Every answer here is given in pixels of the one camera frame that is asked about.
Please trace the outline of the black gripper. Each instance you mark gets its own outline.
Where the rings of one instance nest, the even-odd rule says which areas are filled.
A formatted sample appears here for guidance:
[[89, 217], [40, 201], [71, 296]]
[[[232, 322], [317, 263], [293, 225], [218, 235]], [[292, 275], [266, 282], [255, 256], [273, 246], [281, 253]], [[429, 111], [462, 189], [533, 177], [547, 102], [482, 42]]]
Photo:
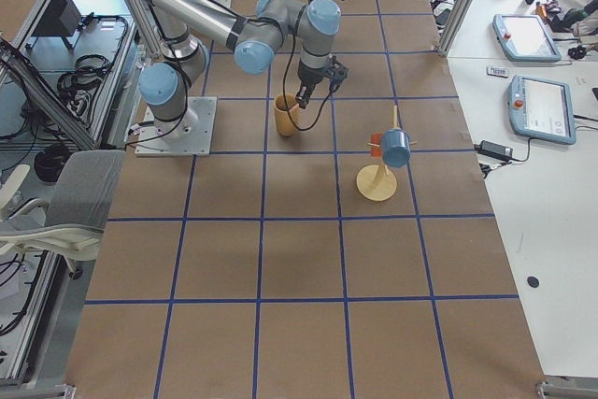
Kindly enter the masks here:
[[323, 81], [324, 68], [313, 68], [300, 62], [297, 69], [297, 77], [300, 80], [300, 88], [296, 93], [296, 101], [301, 109], [306, 109], [315, 87]]

